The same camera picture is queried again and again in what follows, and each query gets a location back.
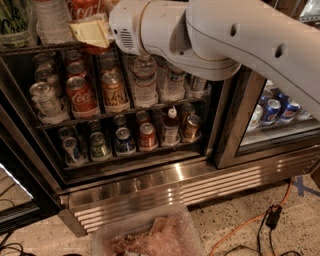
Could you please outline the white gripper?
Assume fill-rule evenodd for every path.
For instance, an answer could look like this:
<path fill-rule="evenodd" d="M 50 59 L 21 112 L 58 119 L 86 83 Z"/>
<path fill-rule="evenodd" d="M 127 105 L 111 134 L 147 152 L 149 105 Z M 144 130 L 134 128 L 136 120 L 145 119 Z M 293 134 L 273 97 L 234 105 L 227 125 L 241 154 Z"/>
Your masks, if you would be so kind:
<path fill-rule="evenodd" d="M 115 38 L 123 52 L 145 56 L 141 23 L 148 4 L 148 0 L 120 0 L 110 12 L 109 22 L 106 19 L 77 20 L 70 22 L 69 28 L 79 42 L 108 48 Z"/>

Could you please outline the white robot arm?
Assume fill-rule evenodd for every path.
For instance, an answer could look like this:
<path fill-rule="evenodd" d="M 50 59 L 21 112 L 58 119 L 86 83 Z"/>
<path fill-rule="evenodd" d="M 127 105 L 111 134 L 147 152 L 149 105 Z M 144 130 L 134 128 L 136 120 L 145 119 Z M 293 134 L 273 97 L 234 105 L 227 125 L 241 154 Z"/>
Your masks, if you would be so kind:
<path fill-rule="evenodd" d="M 261 0 L 121 0 L 69 23 L 76 40 L 153 54 L 219 81 L 241 65 L 271 80 L 320 119 L 320 31 Z"/>

